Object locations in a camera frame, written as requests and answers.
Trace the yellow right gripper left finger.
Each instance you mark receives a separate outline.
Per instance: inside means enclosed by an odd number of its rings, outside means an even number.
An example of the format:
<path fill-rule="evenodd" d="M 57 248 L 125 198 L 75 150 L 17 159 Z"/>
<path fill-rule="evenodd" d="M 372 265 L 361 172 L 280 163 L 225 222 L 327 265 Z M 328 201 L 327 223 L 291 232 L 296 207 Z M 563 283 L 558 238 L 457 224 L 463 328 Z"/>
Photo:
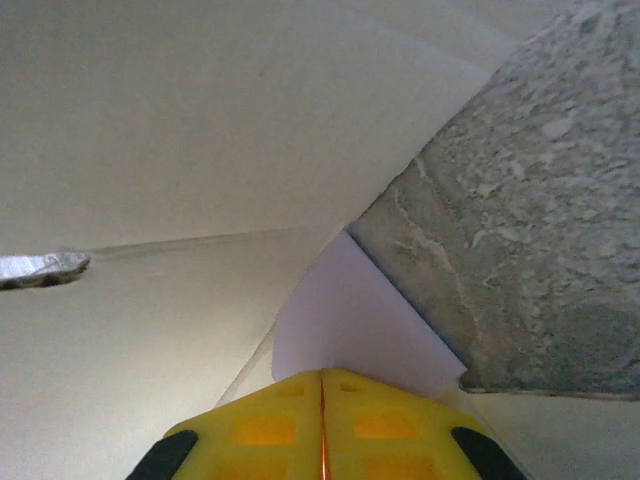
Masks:
<path fill-rule="evenodd" d="M 323 480 L 321 373 L 296 374 L 176 424 L 125 480 Z"/>

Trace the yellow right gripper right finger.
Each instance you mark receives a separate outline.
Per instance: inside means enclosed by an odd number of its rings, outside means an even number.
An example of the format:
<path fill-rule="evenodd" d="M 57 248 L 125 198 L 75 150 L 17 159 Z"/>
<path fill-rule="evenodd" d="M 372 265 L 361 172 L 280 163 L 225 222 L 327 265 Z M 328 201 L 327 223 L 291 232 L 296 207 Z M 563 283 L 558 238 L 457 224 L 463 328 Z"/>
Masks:
<path fill-rule="evenodd" d="M 330 480 L 525 480 L 476 417 L 347 370 L 321 378 Z"/>

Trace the white and lavender paper box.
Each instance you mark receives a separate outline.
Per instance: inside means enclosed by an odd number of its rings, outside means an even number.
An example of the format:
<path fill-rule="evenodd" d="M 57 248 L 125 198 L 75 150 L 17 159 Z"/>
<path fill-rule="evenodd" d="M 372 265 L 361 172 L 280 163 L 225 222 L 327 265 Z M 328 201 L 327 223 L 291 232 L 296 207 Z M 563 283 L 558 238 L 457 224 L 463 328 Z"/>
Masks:
<path fill-rule="evenodd" d="M 0 480 L 268 380 L 347 231 L 531 480 L 640 480 L 640 0 L 0 0 Z"/>

